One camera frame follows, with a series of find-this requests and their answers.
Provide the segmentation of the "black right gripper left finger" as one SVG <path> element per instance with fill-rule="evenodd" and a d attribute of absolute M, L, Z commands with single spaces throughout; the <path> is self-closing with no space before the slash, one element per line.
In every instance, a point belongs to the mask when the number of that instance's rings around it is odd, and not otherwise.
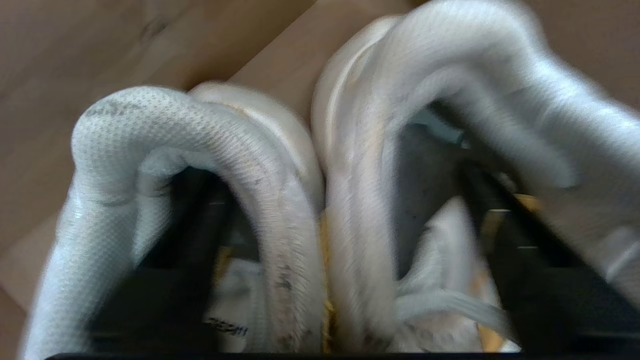
<path fill-rule="evenodd" d="M 172 178 L 174 214 L 151 249 L 107 297 L 88 330 L 96 353 L 217 353 L 204 317 L 234 199 L 214 173 Z"/>

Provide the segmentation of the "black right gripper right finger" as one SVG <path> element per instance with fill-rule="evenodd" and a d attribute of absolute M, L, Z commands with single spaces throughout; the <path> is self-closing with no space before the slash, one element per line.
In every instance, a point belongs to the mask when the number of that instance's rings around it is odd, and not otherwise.
<path fill-rule="evenodd" d="M 503 309 L 525 353 L 638 353 L 639 311 L 474 161 L 457 165 Z"/>

